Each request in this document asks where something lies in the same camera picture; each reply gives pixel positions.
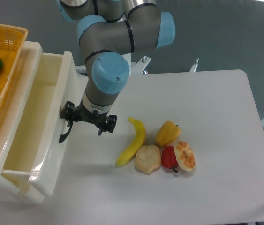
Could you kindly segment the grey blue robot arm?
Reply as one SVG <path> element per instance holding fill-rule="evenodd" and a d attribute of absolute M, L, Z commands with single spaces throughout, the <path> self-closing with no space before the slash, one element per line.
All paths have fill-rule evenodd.
<path fill-rule="evenodd" d="M 153 0 L 59 0 L 60 13 L 76 21 L 76 36 L 88 82 L 81 102 L 66 102 L 60 117 L 68 128 L 75 122 L 95 125 L 100 133 L 113 132 L 117 117 L 109 111 L 124 88 L 129 63 L 124 55 L 158 49 L 175 39 L 175 23 L 169 12 Z"/>

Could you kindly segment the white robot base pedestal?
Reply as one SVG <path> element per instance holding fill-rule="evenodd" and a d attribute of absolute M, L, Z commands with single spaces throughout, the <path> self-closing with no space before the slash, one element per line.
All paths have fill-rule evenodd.
<path fill-rule="evenodd" d="M 151 62 L 150 57 L 142 56 L 139 61 L 133 62 L 132 55 L 130 53 L 122 55 L 122 56 L 129 64 L 129 68 L 130 68 L 129 74 L 130 75 L 148 74 L 148 70 L 146 68 Z M 88 76 L 85 65 L 75 66 L 75 70 L 77 73 L 81 75 Z"/>

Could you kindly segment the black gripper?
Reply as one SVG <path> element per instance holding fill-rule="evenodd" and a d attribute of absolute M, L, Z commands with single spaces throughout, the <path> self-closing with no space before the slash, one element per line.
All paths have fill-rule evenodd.
<path fill-rule="evenodd" d="M 98 106 L 88 99 L 82 99 L 78 107 L 71 101 L 67 101 L 60 109 L 60 118 L 65 120 L 71 127 L 73 122 L 87 122 L 99 128 L 98 135 L 104 132 L 112 133 L 115 129 L 117 116 L 107 115 L 112 105 Z"/>

